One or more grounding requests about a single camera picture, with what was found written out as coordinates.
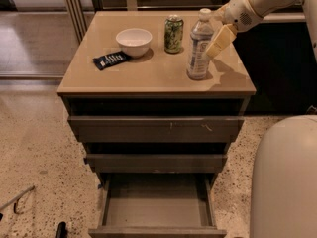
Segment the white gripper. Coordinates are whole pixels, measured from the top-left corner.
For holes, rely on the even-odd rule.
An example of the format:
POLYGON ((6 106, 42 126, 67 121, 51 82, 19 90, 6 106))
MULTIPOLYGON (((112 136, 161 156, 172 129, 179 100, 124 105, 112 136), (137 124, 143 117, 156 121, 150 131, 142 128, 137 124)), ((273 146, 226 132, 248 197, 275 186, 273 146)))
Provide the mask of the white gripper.
POLYGON ((230 0, 225 7, 213 12, 213 18, 225 25, 216 31, 206 48, 208 58, 214 58, 226 49, 236 39, 237 31, 246 32, 263 19, 255 12, 250 0, 230 0))

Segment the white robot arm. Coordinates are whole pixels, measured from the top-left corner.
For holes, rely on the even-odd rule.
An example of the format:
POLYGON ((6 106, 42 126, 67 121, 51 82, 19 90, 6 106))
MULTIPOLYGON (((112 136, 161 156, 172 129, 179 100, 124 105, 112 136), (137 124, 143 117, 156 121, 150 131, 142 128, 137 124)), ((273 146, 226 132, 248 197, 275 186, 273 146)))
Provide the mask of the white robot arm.
MULTIPOLYGON (((302 6, 317 43, 317 0, 230 0, 216 11, 222 26, 204 52, 211 60, 269 13, 302 6)), ((263 135, 256 151, 250 238, 317 238, 317 116, 283 119, 263 135)))

